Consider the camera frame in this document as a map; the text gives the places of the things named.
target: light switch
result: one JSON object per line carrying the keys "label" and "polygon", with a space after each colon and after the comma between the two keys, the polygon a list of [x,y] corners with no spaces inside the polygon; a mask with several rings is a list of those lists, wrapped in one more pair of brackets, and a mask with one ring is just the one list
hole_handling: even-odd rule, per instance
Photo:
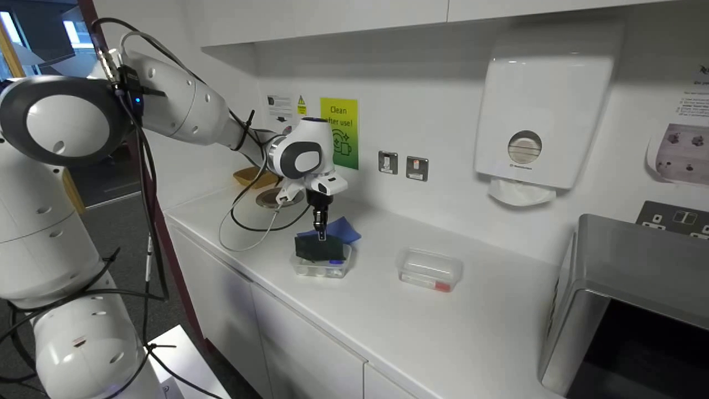
{"label": "light switch", "polygon": [[399,156],[378,152],[378,174],[399,175]]}
{"label": "light switch", "polygon": [[428,159],[405,158],[405,177],[428,183]]}

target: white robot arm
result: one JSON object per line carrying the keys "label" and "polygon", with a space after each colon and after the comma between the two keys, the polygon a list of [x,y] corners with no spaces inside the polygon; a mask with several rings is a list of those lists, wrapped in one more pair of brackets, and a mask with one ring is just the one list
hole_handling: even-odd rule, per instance
{"label": "white robot arm", "polygon": [[[112,288],[60,179],[45,165],[79,167],[108,156],[142,126],[192,144],[223,144],[267,162],[283,177],[276,202],[307,192],[323,236],[333,196],[346,179],[333,167],[326,120],[306,118],[264,148],[230,118],[222,96],[190,74],[145,56],[127,56],[139,91],[108,81],[37,79],[14,82],[0,97],[0,300],[20,309],[56,304],[91,288]],[[71,300],[34,319],[35,365],[56,399],[108,398],[142,365],[142,345],[117,295]],[[160,398],[149,369],[122,398]]]}

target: electrical outlet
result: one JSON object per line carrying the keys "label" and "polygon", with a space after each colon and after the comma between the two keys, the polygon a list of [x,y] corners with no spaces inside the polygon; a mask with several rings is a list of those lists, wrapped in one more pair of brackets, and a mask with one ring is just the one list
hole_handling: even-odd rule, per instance
{"label": "electrical outlet", "polygon": [[664,179],[709,185],[709,126],[669,124],[656,171]]}
{"label": "electrical outlet", "polygon": [[696,239],[709,239],[709,213],[661,202],[644,202],[636,224],[654,232],[671,232]]}

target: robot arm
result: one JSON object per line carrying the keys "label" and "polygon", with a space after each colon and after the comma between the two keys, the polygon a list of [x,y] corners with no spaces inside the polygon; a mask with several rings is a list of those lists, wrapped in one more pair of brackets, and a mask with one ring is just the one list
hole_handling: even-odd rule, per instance
{"label": "robot arm", "polygon": [[131,114],[142,126],[173,141],[265,158],[267,169],[283,177],[276,202],[288,205],[307,192],[315,229],[323,236],[330,198],[347,188],[335,174],[326,120],[304,118],[293,133],[262,147],[247,126],[230,118],[223,97],[184,69],[142,53],[123,53],[120,65],[117,71],[129,71],[132,86],[81,79],[11,84],[0,97],[4,141],[45,165],[93,165],[131,130]]}

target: yellow sign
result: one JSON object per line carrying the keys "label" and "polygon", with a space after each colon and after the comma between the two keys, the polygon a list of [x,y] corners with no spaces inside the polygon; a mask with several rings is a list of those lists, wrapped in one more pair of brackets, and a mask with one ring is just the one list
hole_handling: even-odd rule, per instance
{"label": "yellow sign", "polygon": [[359,111],[356,101],[320,97],[320,118],[330,122],[335,138],[335,165],[359,169]]}
{"label": "yellow sign", "polygon": [[307,104],[304,96],[297,97],[297,115],[307,115]]}

